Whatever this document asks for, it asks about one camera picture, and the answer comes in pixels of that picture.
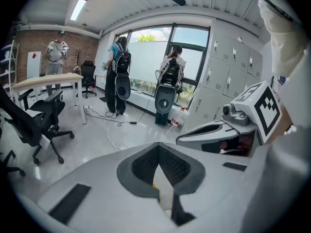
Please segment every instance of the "ceiling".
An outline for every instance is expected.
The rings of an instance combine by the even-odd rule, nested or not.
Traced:
[[[136,14],[178,6],[172,0],[87,0],[77,18],[70,16],[77,0],[29,0],[20,14],[25,24],[58,24],[82,28],[100,33],[102,29],[114,25]],[[264,23],[260,17],[258,0],[186,0],[187,6],[214,9],[231,14],[258,28]]]

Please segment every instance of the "woman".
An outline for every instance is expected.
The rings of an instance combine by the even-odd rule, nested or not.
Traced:
[[[171,52],[170,55],[165,55],[160,67],[160,71],[162,71],[163,67],[165,67],[165,65],[172,59],[172,58],[176,58],[178,64],[181,65],[183,71],[185,69],[186,66],[186,61],[184,61],[180,55],[183,52],[183,48],[181,46],[179,47],[174,47],[173,51]],[[155,114],[155,123],[160,125],[160,126],[165,126],[167,124],[167,118],[169,116],[169,113],[165,113],[165,114],[161,114],[158,111]]]
[[[107,77],[106,77],[106,86],[105,86],[105,96],[107,101],[107,106],[110,112],[115,113],[116,112],[116,104],[115,104],[115,79],[116,79],[116,73],[112,70],[112,62],[116,60],[118,53],[119,53],[119,47],[123,49],[124,51],[127,49],[127,38],[125,36],[120,37],[116,44],[113,44],[109,49],[109,60],[106,63],[107,67]],[[122,100],[117,95],[117,111],[120,115],[123,115],[125,111],[125,100]]]

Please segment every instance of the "blue shirt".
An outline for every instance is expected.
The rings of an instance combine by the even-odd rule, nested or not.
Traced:
[[[117,44],[113,44],[110,48],[109,51],[113,51],[113,59],[115,60],[117,57],[117,54],[119,52]]]

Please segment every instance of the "sky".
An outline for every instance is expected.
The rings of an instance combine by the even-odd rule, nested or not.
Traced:
[[[135,31],[132,33],[130,43],[138,42],[138,38],[142,35],[153,35],[155,36],[156,41],[168,41],[170,33],[171,28],[154,28]],[[205,47],[207,43],[207,38],[208,31],[190,28],[177,28],[173,41]]]

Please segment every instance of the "white desk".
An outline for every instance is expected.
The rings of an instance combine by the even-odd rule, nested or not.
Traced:
[[[66,74],[59,74],[59,75],[46,75],[44,77],[33,77],[30,79],[26,79],[22,82],[19,82],[12,86],[13,94],[15,97],[16,105],[21,108],[21,102],[18,101],[19,92],[23,90],[28,90],[31,88],[47,86],[52,84],[59,84],[59,83],[71,83],[72,84],[72,91],[73,91],[73,103],[76,106],[76,91],[74,84],[78,83],[78,98],[79,98],[79,106],[80,106],[80,113],[83,124],[86,124],[86,116],[84,115],[83,110],[83,102],[82,102],[82,78],[83,76],[76,74],[76,73],[66,73]]]

